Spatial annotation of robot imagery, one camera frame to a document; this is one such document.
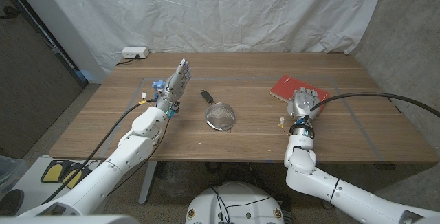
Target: yellow wire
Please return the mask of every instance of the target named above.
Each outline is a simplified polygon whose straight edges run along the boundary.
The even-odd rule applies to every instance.
[[[145,104],[145,103],[149,104],[150,107],[153,106],[150,102],[147,102],[145,99],[143,101],[139,102],[139,104]]]
[[[278,126],[281,127],[281,129],[283,130],[284,133],[286,133],[286,135],[290,136],[290,134],[284,130],[283,124],[278,124]]]

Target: white robotic arm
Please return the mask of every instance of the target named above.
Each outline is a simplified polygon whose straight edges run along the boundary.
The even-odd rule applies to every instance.
[[[330,202],[361,223],[397,224],[418,223],[423,218],[440,218],[440,213],[393,203],[331,176],[316,168],[313,149],[314,130],[311,120],[318,112],[310,113],[317,104],[316,92],[301,88],[289,100],[287,112],[296,123],[290,129],[284,165],[287,185],[301,193]]]
[[[149,107],[133,121],[132,129],[121,138],[115,152],[78,185],[67,194],[19,217],[91,214],[125,173],[151,155],[154,145],[163,135],[158,124],[167,121],[179,110],[178,99],[190,80],[189,71],[189,62],[183,59],[176,72],[163,82],[156,106]]]

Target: black cable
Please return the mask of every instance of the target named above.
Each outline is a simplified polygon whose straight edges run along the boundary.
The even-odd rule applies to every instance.
[[[126,64],[126,63],[129,63],[129,62],[133,62],[134,60],[136,60],[138,58],[139,58],[139,54],[136,54],[135,58],[133,58],[131,60],[128,60],[126,62],[116,63],[116,66],[121,65],[121,64]]]
[[[217,195],[217,202],[219,203],[219,208],[220,208],[220,215],[221,215],[221,221],[223,221],[223,211],[221,211],[221,204],[220,204],[220,196],[219,196],[219,193],[218,193],[218,191],[219,191],[219,189],[218,189],[218,187],[216,187],[215,186],[215,189],[217,190],[215,193],[216,193],[216,195]]]
[[[44,201],[42,204],[48,203],[50,202],[58,193],[60,193],[61,190],[63,190],[63,188],[85,167],[85,165],[87,164],[87,162],[90,161],[90,159],[96,154],[96,152],[98,152],[99,148],[104,144],[105,140],[107,140],[107,138],[110,136],[110,134],[113,132],[113,130],[116,128],[116,126],[124,119],[124,117],[129,114],[132,110],[134,110],[134,108],[140,106],[139,103],[137,103],[134,107],[131,107],[128,111],[126,111],[124,114],[122,114],[122,116],[118,119],[118,121],[116,121],[116,123],[113,125],[113,127],[111,127],[110,131],[104,136],[104,138],[102,139],[102,141],[96,146],[95,150],[93,150],[93,152],[91,152],[91,154],[88,156],[88,158],[81,164],[80,168],[78,170],[76,170],[76,172],[70,176],[70,178],[68,180],[66,180],[66,182],[64,182],[62,184],[62,186],[60,186],[52,195],[50,195],[50,197],[48,197],[46,199],[46,201]]]
[[[97,159],[95,159],[94,161],[92,161],[92,162],[90,162],[88,165],[86,165],[85,167],[89,167],[90,165],[92,165],[93,163],[95,163],[95,162],[98,162],[98,160]]]
[[[226,218],[226,222],[229,223],[230,218],[229,218],[229,212],[228,212],[228,208],[226,207],[225,202],[223,201],[223,199],[220,197],[219,191],[218,190],[214,190],[215,194],[217,195],[218,199],[220,199],[220,201],[222,202],[223,206],[225,207],[225,218]]]
[[[126,178],[122,183],[120,183],[118,186],[116,186],[112,191],[110,191],[110,193],[107,195],[107,196],[109,196],[111,193],[113,193],[115,190],[117,190],[121,185],[123,185],[125,182],[127,182],[127,180],[129,180],[135,173],[137,173],[138,172],[138,170],[142,167],[142,166],[144,166],[145,165],[145,163],[150,159],[150,157],[151,157],[151,155],[153,155],[154,154],[154,152],[157,150],[157,148],[159,148],[159,145],[162,143],[162,140],[164,139],[164,137],[165,137],[165,133],[166,133],[166,128],[168,128],[168,123],[170,122],[170,120],[168,120],[168,122],[166,123],[166,126],[165,126],[165,131],[164,131],[164,134],[162,135],[162,138],[161,138],[161,140],[160,140],[160,143],[156,146],[156,148],[154,149],[154,151],[150,154],[150,156],[148,156],[148,158],[146,158],[145,159],[145,161],[142,163],[142,165],[140,165],[136,170],[135,170],[135,172],[133,172],[128,178]]]
[[[434,109],[434,108],[432,108],[432,107],[430,107],[430,106],[428,106],[428,105],[426,105],[426,104],[424,104],[424,103],[422,103],[420,101],[413,100],[412,98],[408,98],[408,97],[404,97],[404,96],[399,96],[399,95],[396,95],[396,94],[391,94],[391,93],[374,93],[374,92],[346,93],[346,94],[340,94],[340,95],[337,95],[337,96],[333,96],[333,97],[330,97],[330,98],[328,98],[326,100],[323,100],[323,101],[317,103],[317,105],[312,107],[310,109],[310,111],[311,112],[315,111],[318,107],[320,107],[323,104],[328,103],[328,102],[330,102],[332,100],[337,100],[337,99],[340,99],[340,98],[347,98],[347,97],[356,97],[356,96],[376,96],[376,97],[393,98],[393,99],[396,99],[396,100],[403,100],[403,101],[409,102],[411,104],[415,104],[418,107],[421,107],[421,108],[431,112],[432,114],[436,115],[437,117],[440,117],[440,112],[438,112],[436,109]],[[304,117],[304,119],[305,119],[305,121],[307,121],[309,119],[309,116],[306,115]]]
[[[247,206],[247,205],[251,205],[251,204],[254,204],[254,203],[258,203],[258,202],[261,202],[261,201],[264,201],[264,200],[268,200],[269,198],[271,198],[272,196],[268,196],[268,197],[266,197],[266,198],[264,198],[264,199],[260,199],[260,200],[258,200],[258,201],[253,201],[253,202],[251,202],[251,203],[246,203],[246,204],[238,204],[238,205],[229,205],[228,207],[226,207],[226,212],[228,211],[228,208],[232,208],[232,207],[241,207],[241,206]]]
[[[251,174],[252,178],[253,178],[254,181],[255,181],[255,186],[256,186],[256,187],[262,188],[264,191],[266,191],[266,192],[268,192],[268,193],[270,193],[270,194],[272,194],[272,193],[275,192],[273,189],[271,189],[271,188],[266,184],[266,182],[264,182],[264,180],[260,177],[260,175],[257,173],[257,171],[255,171],[254,169],[252,169],[252,167],[251,167],[251,165],[250,165],[249,162],[247,163],[247,166],[249,167],[250,174]]]

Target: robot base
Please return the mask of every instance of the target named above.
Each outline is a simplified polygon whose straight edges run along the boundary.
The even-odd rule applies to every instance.
[[[269,197],[262,189],[243,182],[227,182],[217,188],[226,206],[241,205]],[[186,223],[227,223],[225,207],[211,188],[204,190],[192,200],[186,214]],[[284,223],[280,205],[273,197],[257,203],[228,207],[230,223]]]

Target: red notebook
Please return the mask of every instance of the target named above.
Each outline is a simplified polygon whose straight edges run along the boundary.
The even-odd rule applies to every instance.
[[[318,93],[318,98],[320,99],[320,101],[323,101],[330,96],[330,93],[328,91],[319,89],[286,75],[281,77],[281,79],[274,85],[274,87],[270,89],[270,94],[279,98],[280,100],[289,102],[289,99],[292,98],[292,96],[294,95],[294,91],[299,90],[300,87],[305,87],[306,89],[311,90],[315,89],[315,91]]]

